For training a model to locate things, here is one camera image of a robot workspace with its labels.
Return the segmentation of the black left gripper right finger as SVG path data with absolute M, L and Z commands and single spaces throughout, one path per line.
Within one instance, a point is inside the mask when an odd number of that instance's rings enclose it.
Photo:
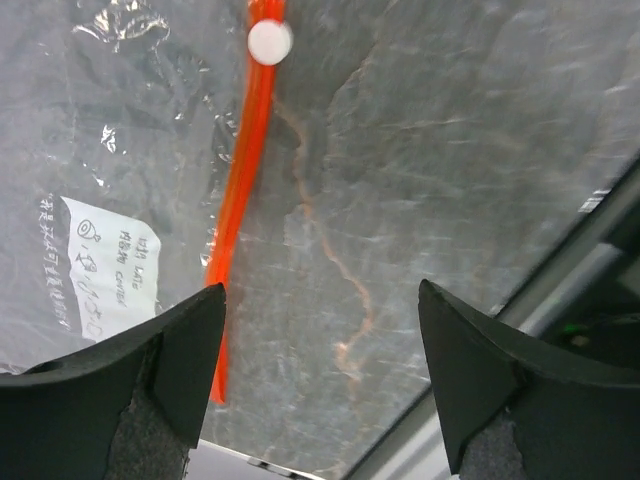
M 419 322 L 450 470 L 463 479 L 635 479 L 639 321 L 548 343 L 430 281 Z

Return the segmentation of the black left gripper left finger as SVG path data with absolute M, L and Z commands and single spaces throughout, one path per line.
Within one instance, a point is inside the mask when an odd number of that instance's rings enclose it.
M 223 286 L 209 286 L 91 347 L 2 375 L 2 478 L 184 478 L 225 314 Z

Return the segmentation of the clear zip bag orange zipper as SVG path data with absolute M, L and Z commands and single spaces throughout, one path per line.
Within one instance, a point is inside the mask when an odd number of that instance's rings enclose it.
M 1 373 L 227 284 L 281 1 L 1 5 Z

